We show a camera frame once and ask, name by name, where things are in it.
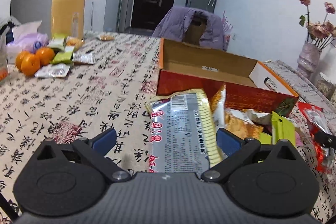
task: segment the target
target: door handle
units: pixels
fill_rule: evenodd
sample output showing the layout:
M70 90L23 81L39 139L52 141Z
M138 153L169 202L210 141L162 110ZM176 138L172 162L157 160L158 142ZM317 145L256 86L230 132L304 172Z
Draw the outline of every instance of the door handle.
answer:
M162 5L162 0L160 0L160 2L159 2L159 7L161 7L161 5Z

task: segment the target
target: large yellow bottle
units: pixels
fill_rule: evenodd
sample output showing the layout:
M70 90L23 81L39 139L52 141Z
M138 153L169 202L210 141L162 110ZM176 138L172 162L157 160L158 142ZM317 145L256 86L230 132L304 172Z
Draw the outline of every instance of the large yellow bottle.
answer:
M85 0L52 0L51 36L83 38Z

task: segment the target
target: cardboard box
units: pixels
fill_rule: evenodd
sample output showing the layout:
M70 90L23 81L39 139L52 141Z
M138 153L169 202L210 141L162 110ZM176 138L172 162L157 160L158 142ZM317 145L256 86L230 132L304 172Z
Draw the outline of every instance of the cardboard box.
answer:
M206 18L194 16L193 20L189 25L188 30L184 34L183 41L199 46L200 38L203 35L206 26L207 26Z
M298 100L298 94L263 63L216 49L162 38L159 66L157 95L203 88L211 100L226 83L226 107L283 116Z

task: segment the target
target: tablecloth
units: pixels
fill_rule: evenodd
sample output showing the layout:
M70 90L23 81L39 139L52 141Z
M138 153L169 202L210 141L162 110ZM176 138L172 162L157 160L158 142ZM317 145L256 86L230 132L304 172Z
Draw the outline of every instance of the tablecloth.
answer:
M0 192L18 211L13 184L32 153L51 137L69 143L108 128L117 143L107 154L131 174L148 169L150 117L145 102L156 93L159 38L113 33L101 42L88 33L80 52L96 64L75 66L66 79L26 78L15 66L0 86ZM0 211L0 223L9 219Z

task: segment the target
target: pink vase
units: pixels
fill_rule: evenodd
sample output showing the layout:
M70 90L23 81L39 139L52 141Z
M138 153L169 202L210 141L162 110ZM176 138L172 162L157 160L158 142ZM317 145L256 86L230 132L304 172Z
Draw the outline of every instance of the pink vase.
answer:
M309 79L311 74L315 72L317 68L320 56L321 49L312 43L305 41L299 58L296 61L298 63L297 70Z

